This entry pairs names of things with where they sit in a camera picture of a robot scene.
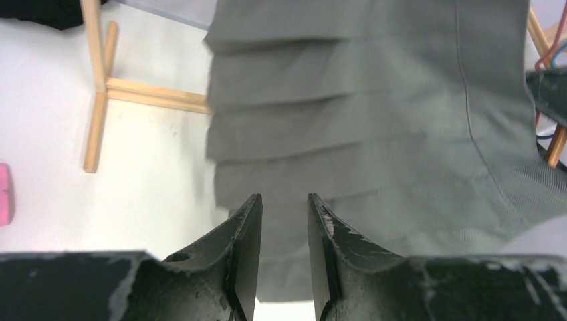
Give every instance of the blue wire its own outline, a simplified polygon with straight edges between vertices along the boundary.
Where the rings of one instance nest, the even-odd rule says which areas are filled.
[[[559,55],[561,54],[561,52],[562,52],[563,50],[565,50],[565,49],[567,49],[567,41],[565,41],[565,42],[561,45],[561,47],[559,47],[559,49],[557,49],[557,50],[555,51],[555,53],[553,54],[553,56],[551,57],[551,62],[550,62],[551,68],[554,68],[554,69],[557,68],[557,64],[556,64],[555,60],[557,59],[557,57],[559,57]]]

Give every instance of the white floor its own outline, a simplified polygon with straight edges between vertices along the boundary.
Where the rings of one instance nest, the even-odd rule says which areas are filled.
[[[116,3],[102,20],[120,27],[114,76],[205,93],[204,31]],[[532,44],[526,52],[532,66]],[[0,20],[0,163],[17,201],[0,252],[144,249],[163,259],[226,218],[214,209],[204,115],[111,100],[98,173],[85,174],[93,93],[81,27]],[[256,310],[256,320],[313,319],[310,302]]]

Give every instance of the gray pleated fabric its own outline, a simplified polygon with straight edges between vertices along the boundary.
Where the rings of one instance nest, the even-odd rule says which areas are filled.
[[[222,0],[207,156],[264,202],[257,295],[312,297],[306,197],[400,255],[493,253],[567,213],[524,82],[528,0]]]

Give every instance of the wooden stand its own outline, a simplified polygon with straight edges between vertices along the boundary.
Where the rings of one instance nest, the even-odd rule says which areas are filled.
[[[550,51],[550,44],[546,39],[546,35],[542,31],[542,27],[540,26],[540,23],[538,22],[538,19],[536,18],[536,14],[534,13],[533,10],[530,10],[530,15],[528,16],[528,33],[530,34],[530,37],[534,41],[534,44],[536,45],[536,50],[538,51],[540,57],[545,56],[548,53],[548,51]],[[549,59],[544,60],[544,65],[547,69],[549,69],[551,67],[550,60]],[[566,142],[567,142],[567,128],[564,128],[563,126],[560,126],[558,124],[557,128],[555,129],[555,133],[553,134],[553,139],[550,143],[550,146],[548,148],[545,157],[546,161],[551,167],[557,166],[557,163],[559,162],[559,158],[561,157],[561,153],[565,148]]]
[[[83,169],[87,173],[96,173],[109,98],[202,114],[208,114],[209,109],[204,95],[110,77],[118,40],[118,24],[114,21],[108,23],[103,47],[100,0],[81,0],[81,6],[96,90]]]

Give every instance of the pink object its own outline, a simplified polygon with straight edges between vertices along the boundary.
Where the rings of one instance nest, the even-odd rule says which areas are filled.
[[[0,226],[10,224],[10,186],[8,165],[0,164]]]

